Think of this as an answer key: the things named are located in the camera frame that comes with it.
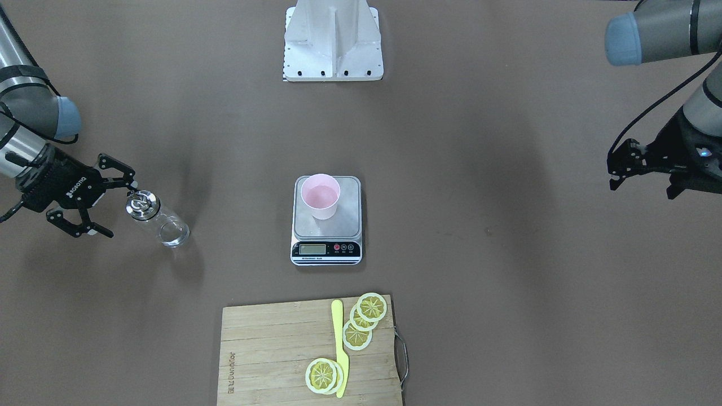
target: blue joint cap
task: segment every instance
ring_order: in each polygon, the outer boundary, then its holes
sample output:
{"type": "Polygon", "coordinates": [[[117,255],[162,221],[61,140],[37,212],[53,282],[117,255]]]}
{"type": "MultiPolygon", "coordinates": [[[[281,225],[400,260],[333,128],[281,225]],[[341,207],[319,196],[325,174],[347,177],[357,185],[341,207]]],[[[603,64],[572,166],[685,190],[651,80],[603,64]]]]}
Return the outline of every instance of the blue joint cap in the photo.
{"type": "Polygon", "coordinates": [[[80,112],[72,100],[58,97],[58,130],[55,138],[65,139],[80,133],[80,112]]]}
{"type": "Polygon", "coordinates": [[[604,36],[606,59],[614,66],[642,63],[642,44],[634,13],[617,16],[609,21],[604,36]]]}

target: clear glass jar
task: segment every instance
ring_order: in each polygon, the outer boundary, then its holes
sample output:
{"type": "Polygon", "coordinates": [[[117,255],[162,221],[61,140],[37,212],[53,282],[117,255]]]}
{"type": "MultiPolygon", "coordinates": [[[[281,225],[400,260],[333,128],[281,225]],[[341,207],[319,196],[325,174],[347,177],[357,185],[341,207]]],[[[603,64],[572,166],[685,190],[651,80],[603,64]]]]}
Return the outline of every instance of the clear glass jar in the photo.
{"type": "Polygon", "coordinates": [[[188,225],[151,191],[138,190],[129,194],[126,211],[164,246],[181,246],[191,234],[188,225]]]}

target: knife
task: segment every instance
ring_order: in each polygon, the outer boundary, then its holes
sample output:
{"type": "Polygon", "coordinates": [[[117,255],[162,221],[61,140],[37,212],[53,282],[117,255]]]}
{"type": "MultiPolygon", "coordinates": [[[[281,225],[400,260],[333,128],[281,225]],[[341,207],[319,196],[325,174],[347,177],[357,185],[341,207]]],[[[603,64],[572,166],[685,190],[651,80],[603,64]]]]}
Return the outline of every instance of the knife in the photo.
{"type": "Polygon", "coordinates": [[[336,397],[343,397],[346,390],[346,383],[349,381],[349,356],[344,351],[344,343],[341,334],[344,330],[344,303],[339,299],[331,302],[331,318],[334,320],[334,337],[336,338],[336,362],[344,372],[344,381],[341,383],[336,397]]]}

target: white bracket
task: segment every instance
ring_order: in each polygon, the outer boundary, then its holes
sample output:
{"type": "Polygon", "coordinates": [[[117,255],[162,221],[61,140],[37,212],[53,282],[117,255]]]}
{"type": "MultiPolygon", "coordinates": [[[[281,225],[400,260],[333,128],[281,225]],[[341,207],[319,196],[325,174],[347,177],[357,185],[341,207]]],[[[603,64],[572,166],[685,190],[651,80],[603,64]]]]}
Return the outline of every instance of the white bracket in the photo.
{"type": "Polygon", "coordinates": [[[283,76],[289,82],[383,77],[378,10],[366,0],[298,0],[286,11],[283,76]]]}

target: lemon slice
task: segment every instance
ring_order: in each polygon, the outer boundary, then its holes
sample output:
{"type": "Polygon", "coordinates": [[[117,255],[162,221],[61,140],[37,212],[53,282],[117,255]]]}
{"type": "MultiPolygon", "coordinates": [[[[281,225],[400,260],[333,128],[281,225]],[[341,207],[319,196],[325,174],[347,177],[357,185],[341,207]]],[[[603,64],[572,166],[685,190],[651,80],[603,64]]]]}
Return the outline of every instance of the lemon slice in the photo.
{"type": "Polygon", "coordinates": [[[350,350],[358,351],[363,350],[371,342],[373,331],[360,332],[356,330],[350,321],[347,321],[344,325],[344,335],[342,336],[344,344],[350,350]]]}
{"type": "Polygon", "coordinates": [[[369,332],[376,328],[378,325],[378,321],[368,321],[361,317],[361,315],[357,312],[358,305],[354,305],[354,307],[351,308],[351,313],[349,314],[349,321],[351,322],[351,325],[360,332],[369,332]]]}
{"type": "Polygon", "coordinates": [[[341,384],[344,383],[344,370],[341,368],[339,363],[337,363],[336,361],[332,360],[331,362],[336,365],[336,386],[334,386],[333,389],[331,389],[330,391],[328,391],[324,394],[334,394],[334,393],[338,392],[339,389],[341,389],[341,384]]]}
{"type": "Polygon", "coordinates": [[[366,293],[356,302],[359,317],[365,321],[379,321],[386,315],[386,300],[378,293],[366,293]]]}
{"type": "Polygon", "coordinates": [[[306,386],[313,393],[324,394],[332,390],[337,378],[336,362],[327,358],[316,358],[306,368],[306,386]]]}

